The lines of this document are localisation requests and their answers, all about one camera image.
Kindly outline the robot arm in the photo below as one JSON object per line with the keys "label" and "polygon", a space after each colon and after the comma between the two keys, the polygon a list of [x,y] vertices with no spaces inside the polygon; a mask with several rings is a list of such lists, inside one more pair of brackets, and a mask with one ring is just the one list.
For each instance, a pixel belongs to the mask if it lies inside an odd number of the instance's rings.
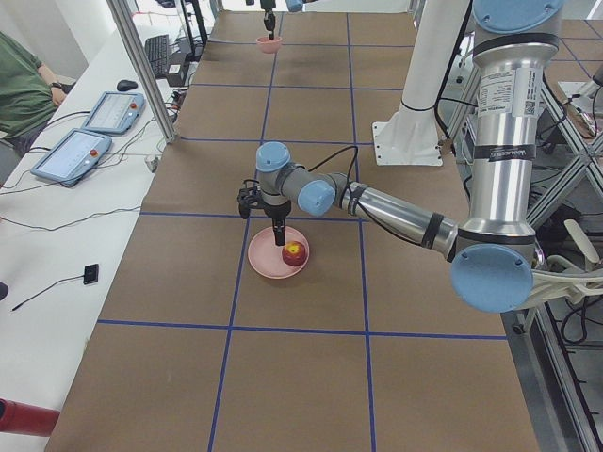
{"label": "robot arm", "polygon": [[[289,12],[299,12],[302,11],[303,6],[305,4],[314,3],[315,0],[286,0],[286,7]],[[275,26],[276,26],[276,18],[274,15],[274,10],[276,8],[275,0],[261,0],[260,7],[264,10],[264,26],[268,32],[268,37],[270,40],[274,40],[275,35]]]}
{"label": "robot arm", "polygon": [[475,24],[472,61],[480,72],[468,218],[462,223],[354,182],[343,173],[315,174],[293,162],[285,144],[256,153],[257,179],[238,194],[246,218],[261,209],[277,245],[293,206],[320,217],[338,207],[393,236],[440,252],[451,283],[468,305],[491,313],[534,307],[535,232],[528,224],[543,71],[557,53],[560,1],[463,1],[458,11],[430,1],[416,38],[399,111],[375,126],[382,165],[437,160],[433,112],[456,37]]}

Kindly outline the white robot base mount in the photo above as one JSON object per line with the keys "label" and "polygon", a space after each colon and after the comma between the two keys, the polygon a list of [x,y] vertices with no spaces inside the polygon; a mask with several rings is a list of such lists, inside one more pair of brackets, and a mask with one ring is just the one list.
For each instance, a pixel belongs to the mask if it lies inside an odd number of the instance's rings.
{"label": "white robot base mount", "polygon": [[468,0],[429,0],[424,4],[399,109],[388,121],[372,124],[379,166],[443,164],[436,103],[470,13]]}

